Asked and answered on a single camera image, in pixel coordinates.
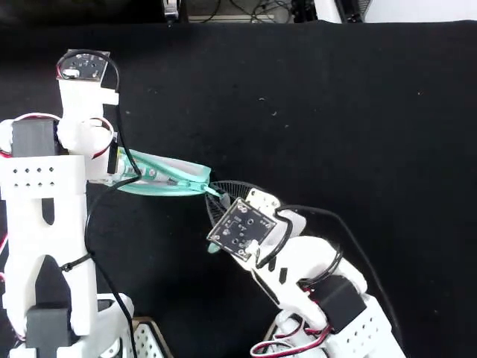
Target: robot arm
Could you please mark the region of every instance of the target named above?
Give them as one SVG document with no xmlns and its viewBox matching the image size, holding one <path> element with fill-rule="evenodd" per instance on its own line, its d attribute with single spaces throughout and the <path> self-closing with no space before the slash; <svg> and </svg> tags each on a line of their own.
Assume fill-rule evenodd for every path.
<svg viewBox="0 0 477 358">
<path fill-rule="evenodd" d="M 361 272 L 325 239 L 300 236 L 305 218 L 291 210 L 277 216 L 279 206 L 277 198 L 252 189 L 230 206 L 208 236 L 231 253 L 282 310 L 272 340 L 252 347 L 251 356 L 404 358 L 378 301 L 366 293 Z M 290 224 L 286 244 L 261 265 Z"/>
<path fill-rule="evenodd" d="M 130 160 L 118 148 L 103 105 L 119 104 L 119 86 L 101 87 L 109 61 L 95 52 L 75 51 L 59 62 L 62 118 L 29 113 L 0 124 L 1 198 L 9 230 L 3 306 L 23 341 L 10 351 L 12 358 L 135 357 L 134 336 L 137 341 L 148 332 L 143 327 L 133 334 L 133 303 L 127 296 L 97 294 L 98 264 L 85 245 L 87 181 L 117 187 L 127 180 L 122 189 L 142 195 L 216 194 L 208 187 L 205 166 L 138 151 L 130 151 Z M 140 180 L 132 183 L 137 169 Z M 42 217 L 43 199 L 53 199 L 52 223 Z M 45 255 L 63 271 L 70 306 L 36 305 L 35 282 Z M 163 357 L 154 338 L 146 338 L 156 349 L 151 356 Z"/>
</svg>

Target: black cable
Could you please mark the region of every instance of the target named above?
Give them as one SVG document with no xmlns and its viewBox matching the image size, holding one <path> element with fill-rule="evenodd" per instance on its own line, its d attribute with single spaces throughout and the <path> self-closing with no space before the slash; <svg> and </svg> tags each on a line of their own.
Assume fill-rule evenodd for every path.
<svg viewBox="0 0 477 358">
<path fill-rule="evenodd" d="M 239 4 L 237 4 L 234 0 L 229 0 L 229 2 L 230 2 L 230 4 L 231 4 L 233 7 L 239 9 L 242 13 L 244 13 L 245 15 L 250 16 L 250 22 L 252 21 L 253 18 L 252 18 L 252 14 L 251 14 L 251 13 L 249 13 L 248 11 L 246 11 L 242 6 L 240 6 Z"/>
<path fill-rule="evenodd" d="M 343 250 L 341 248 L 338 248 L 338 250 L 336 250 L 335 258 L 332 260 L 332 262 L 329 264 L 329 266 L 326 268 L 326 270 L 321 272 L 317 277 L 300 280 L 300 281 L 298 281 L 298 283 L 302 287 L 308 287 L 308 286 L 315 285 L 316 283 L 328 278 L 338 268 L 338 266 L 341 262 L 341 259 L 343 259 L 343 253 L 344 253 Z"/>
<path fill-rule="evenodd" d="M 374 279 L 374 282 L 379 290 L 379 293 L 381 294 L 382 300 L 384 301 L 385 306 L 388 310 L 388 314 L 391 317 L 391 322 L 394 328 L 394 335 L 396 337 L 396 340 L 401 345 L 401 347 L 403 347 L 401 328 L 397 319 L 396 311 L 394 310 L 391 300 L 389 299 L 388 294 L 386 293 L 384 287 L 382 286 L 381 280 L 379 279 L 379 276 L 375 268 L 373 267 L 373 264 L 371 263 L 370 259 L 367 257 L 366 253 L 364 252 L 363 248 L 359 244 L 358 240 L 353 235 L 353 232 L 348 228 L 348 226 L 343 221 L 343 219 L 338 214 L 332 211 L 320 209 L 317 207 L 307 207 L 304 205 L 282 205 L 279 208 L 279 210 L 305 210 L 305 211 L 309 211 L 310 213 L 317 213 L 323 216 L 330 216 L 340 223 L 343 229 L 345 229 L 345 231 L 347 232 L 348 236 L 351 239 L 351 242 L 354 244 L 356 250 L 361 255 L 361 258 L 363 259 L 369 272 L 371 273 L 371 276 Z"/>
<path fill-rule="evenodd" d="M 81 49 L 81 50 L 74 50 L 74 51 L 69 51 L 66 53 L 63 57 L 60 58 L 60 60 L 57 63 L 57 73 L 63 77 L 63 73 L 61 72 L 61 64 L 71 58 L 76 56 L 77 54 L 93 54 L 95 56 L 98 56 L 105 60 L 109 65 L 111 65 L 115 72 L 116 72 L 116 87 L 115 91 L 119 93 L 119 90 L 121 89 L 121 79 L 119 75 L 119 68 L 116 65 L 116 63 L 111 60 L 108 56 L 103 54 L 102 52 L 99 51 L 94 51 L 94 50 L 86 50 L 86 49 Z M 134 178 L 129 178 L 126 180 L 119 181 L 118 183 L 108 187 L 105 191 L 103 191 L 100 195 L 96 197 L 96 199 L 92 202 L 92 204 L 89 206 L 88 210 L 88 215 L 86 217 L 86 224 L 84 227 L 84 245 L 86 247 L 86 251 L 91 255 L 91 259 L 95 263 L 96 267 L 100 271 L 100 273 L 103 275 L 104 280 L 106 281 L 106 284 L 111 290 L 111 293 L 113 294 L 114 298 L 116 299 L 116 302 L 118 302 L 119 307 L 121 308 L 121 311 L 124 313 L 124 316 L 126 317 L 127 320 L 127 325 L 129 326 L 129 331 L 130 331 L 130 339 L 131 339 L 131 345 L 133 349 L 133 356 L 134 358 L 137 358 L 137 352 L 136 352 L 136 343 L 134 342 L 134 329 L 133 329 L 133 319 L 131 318 L 131 315 L 129 314 L 129 311 L 127 310 L 127 307 L 124 305 L 123 300 L 121 299 L 121 296 L 118 293 L 118 290 L 115 288 L 113 282 L 111 281 L 110 276 L 106 273 L 104 270 L 103 266 L 99 263 L 98 259 L 94 255 L 94 251 L 91 250 L 89 246 L 89 224 L 91 222 L 91 217 L 92 214 L 95 212 L 95 209 L 98 207 L 101 199 L 103 199 L 106 194 L 114 192 L 118 188 L 124 185 L 128 185 L 131 183 L 134 183 L 135 181 L 138 181 L 141 179 L 141 170 L 137 166 L 136 162 L 133 159 L 133 155 L 130 153 L 129 146 L 127 146 L 126 139 L 124 138 L 124 128 L 122 124 L 122 117 L 121 117 L 121 109 L 119 107 L 119 104 L 116 106 L 116 124 L 118 126 L 118 133 L 119 137 L 121 138 L 121 142 L 124 148 L 124 152 L 126 154 L 126 157 L 131 163 L 131 166 L 134 169 L 134 172 L 136 173 L 136 176 Z"/>
<path fill-rule="evenodd" d="M 250 22 L 253 22 L 253 18 L 258 20 L 258 15 L 256 14 L 256 11 L 259 9 L 260 6 L 262 6 L 262 1 L 263 0 L 259 0 L 253 8 L 252 13 L 250 15 Z"/>
<path fill-rule="evenodd" d="M 256 264 L 258 269 L 261 269 L 263 266 L 267 265 L 272 259 L 278 255 L 278 253 L 285 247 L 286 242 L 290 239 L 291 232 L 293 231 L 293 222 L 289 218 L 285 216 L 281 216 L 279 212 L 282 211 L 282 207 L 278 207 L 275 209 L 275 217 L 279 219 L 281 222 L 286 223 L 286 230 L 285 234 L 283 235 L 282 239 L 278 243 L 277 246 L 274 247 L 270 253 L 265 256 L 259 263 Z"/>
<path fill-rule="evenodd" d="M 217 0 L 217 3 L 215 4 L 215 9 L 212 11 L 212 13 L 210 14 L 209 18 L 203 20 L 201 23 L 202 23 L 202 24 L 205 24 L 206 22 L 209 22 L 210 20 L 212 20 L 212 19 L 215 17 L 215 15 L 217 15 L 218 10 L 219 10 L 220 7 L 221 7 L 221 4 L 222 4 L 222 0 Z"/>
</svg>

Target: white plastic part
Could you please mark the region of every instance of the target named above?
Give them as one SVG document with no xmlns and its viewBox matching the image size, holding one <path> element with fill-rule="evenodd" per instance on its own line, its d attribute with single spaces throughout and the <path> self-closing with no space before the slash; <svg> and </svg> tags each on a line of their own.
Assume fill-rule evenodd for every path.
<svg viewBox="0 0 477 358">
<path fill-rule="evenodd" d="M 371 0 L 365 22 L 477 20 L 476 0 Z"/>
<path fill-rule="evenodd" d="M 134 333 L 138 358 L 165 358 L 159 342 L 147 324 L 139 324 Z"/>
<path fill-rule="evenodd" d="M 58 139 L 70 153 L 85 155 L 86 179 L 107 177 L 109 149 L 95 159 L 91 159 L 91 154 L 101 150 L 110 134 L 105 128 L 92 127 L 89 120 L 103 118 L 103 105 L 118 105 L 119 94 L 114 89 L 101 87 L 100 81 L 58 79 L 58 84 L 63 103 Z"/>
<path fill-rule="evenodd" d="M 335 0 L 315 0 L 315 10 L 318 20 L 342 23 Z"/>
<path fill-rule="evenodd" d="M 294 332 L 298 325 L 294 319 L 290 317 L 291 313 L 282 311 L 275 318 L 275 324 L 277 325 L 277 331 L 275 334 L 289 334 Z M 286 339 L 287 343 L 290 343 L 293 347 L 300 347 L 313 342 L 315 338 L 307 335 L 303 330 L 299 330 L 293 336 Z M 326 358 L 326 354 L 320 348 L 312 348 L 299 355 L 300 358 Z"/>
<path fill-rule="evenodd" d="M 117 105 L 119 94 L 102 88 L 99 81 L 59 79 L 63 118 L 81 120 L 104 115 L 103 104 Z"/>
<path fill-rule="evenodd" d="M 391 325 L 370 295 L 363 295 L 367 308 L 339 334 L 324 342 L 332 358 L 405 358 L 396 342 Z"/>
<path fill-rule="evenodd" d="M 13 328 L 24 336 L 45 255 L 59 266 L 86 255 L 85 167 L 79 156 L 10 158 L 0 166 L 10 252 L 3 302 Z M 53 225 L 42 217 L 42 198 L 54 199 Z M 72 329 L 78 336 L 87 335 L 97 314 L 95 267 L 87 260 L 63 276 L 71 290 Z"/>
<path fill-rule="evenodd" d="M 326 316 L 322 309 L 309 299 L 308 293 L 304 292 L 297 281 L 302 278 L 316 277 L 324 271 L 333 261 L 336 255 L 335 249 L 324 239 L 313 236 L 297 236 L 306 226 L 306 220 L 302 216 L 290 210 L 283 210 L 279 214 L 285 216 L 293 223 L 291 238 L 285 247 L 278 253 L 274 270 L 268 265 L 263 268 L 256 267 L 256 255 L 265 257 L 283 238 L 287 224 L 274 217 L 275 209 L 280 206 L 278 199 L 268 193 L 252 189 L 246 201 L 270 218 L 274 218 L 277 225 L 268 237 L 259 246 L 260 250 L 252 254 L 252 257 L 244 262 L 238 258 L 236 261 L 246 270 L 250 271 L 253 279 L 264 289 L 269 297 L 278 304 L 282 310 L 296 313 L 304 317 L 310 327 L 322 330 L 326 326 Z M 285 282 L 280 282 L 280 272 L 287 271 Z M 367 284 L 363 275 L 348 261 L 343 259 L 335 274 L 345 276 L 350 280 L 359 293 L 366 292 Z"/>
<path fill-rule="evenodd" d="M 324 239 L 313 236 L 292 237 L 277 255 L 273 271 L 266 266 L 261 269 L 251 268 L 251 272 L 260 286 L 261 280 L 274 293 L 279 301 L 277 305 L 279 308 L 298 314 L 311 328 L 322 330 L 327 324 L 325 314 L 309 299 L 309 294 L 297 285 L 297 281 L 319 275 L 333 261 L 335 253 L 336 251 Z M 286 269 L 287 272 L 285 282 L 280 282 L 282 269 Z M 364 293 L 367 289 L 363 275 L 345 259 L 341 260 L 334 274 L 350 280 L 359 293 Z"/>
</svg>

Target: red and white wire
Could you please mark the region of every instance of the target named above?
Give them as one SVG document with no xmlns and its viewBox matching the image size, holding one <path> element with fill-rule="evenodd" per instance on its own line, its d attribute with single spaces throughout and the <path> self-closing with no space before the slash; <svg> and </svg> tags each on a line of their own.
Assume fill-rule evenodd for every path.
<svg viewBox="0 0 477 358">
<path fill-rule="evenodd" d="M 306 344 L 306 345 L 301 345 L 298 347 L 293 347 L 289 349 L 285 349 L 284 351 L 279 351 L 275 353 L 257 353 L 257 351 L 260 351 L 264 348 L 269 348 L 274 345 L 282 345 L 282 346 L 290 346 L 287 342 L 284 342 L 280 339 L 275 340 L 275 341 L 265 341 L 265 342 L 260 342 L 256 345 L 254 345 L 250 349 L 250 356 L 252 358 L 281 358 L 281 357 L 289 357 L 293 356 L 295 354 L 300 354 L 305 351 L 309 351 L 310 349 L 317 348 L 327 338 L 329 332 L 331 331 L 331 327 L 327 326 L 323 331 L 321 331 L 321 334 L 319 337 L 317 337 L 314 341 Z"/>
<path fill-rule="evenodd" d="M 105 145 L 105 147 L 103 149 L 101 149 L 99 152 L 94 153 L 93 156 L 92 156 L 92 159 L 100 157 L 102 154 L 104 154 L 104 152 L 107 151 L 107 149 L 111 146 L 111 143 L 114 140 L 114 128 L 113 128 L 113 125 L 111 125 L 110 121 L 108 121 L 104 117 L 95 117 L 95 118 L 91 118 L 90 120 L 94 120 L 94 119 L 97 119 L 98 121 L 102 122 L 102 124 L 103 124 L 102 127 L 106 128 L 110 132 L 110 136 L 109 136 L 108 142 Z"/>
<path fill-rule="evenodd" d="M 287 334 L 274 334 L 274 339 L 275 340 L 278 340 L 278 339 L 285 339 L 285 338 L 290 338 L 291 336 L 297 334 L 298 332 L 300 332 L 302 329 L 303 329 L 303 326 L 305 325 L 305 320 L 302 319 L 301 322 L 297 325 L 297 327 L 292 330 L 290 333 L 287 333 Z"/>
<path fill-rule="evenodd" d="M 5 246 L 7 246 L 7 241 L 8 241 L 8 234 L 6 233 L 5 235 L 3 235 L 0 241 L 0 255 L 4 251 Z"/>
</svg>

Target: black circuit board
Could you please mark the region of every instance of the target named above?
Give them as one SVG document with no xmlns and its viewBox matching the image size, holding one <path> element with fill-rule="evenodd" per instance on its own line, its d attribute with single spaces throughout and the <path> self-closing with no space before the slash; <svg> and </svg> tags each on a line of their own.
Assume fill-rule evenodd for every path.
<svg viewBox="0 0 477 358">
<path fill-rule="evenodd" d="M 251 254 L 246 248 L 253 240 L 259 245 L 277 223 L 238 198 L 207 236 L 223 250 L 247 261 Z"/>
<path fill-rule="evenodd" d="M 110 53 L 107 51 L 101 51 L 101 53 L 105 56 L 110 56 Z M 74 57 L 64 60 L 59 70 L 64 78 L 101 82 L 104 72 L 106 71 L 106 66 L 107 62 L 94 54 L 77 54 Z"/>
</svg>

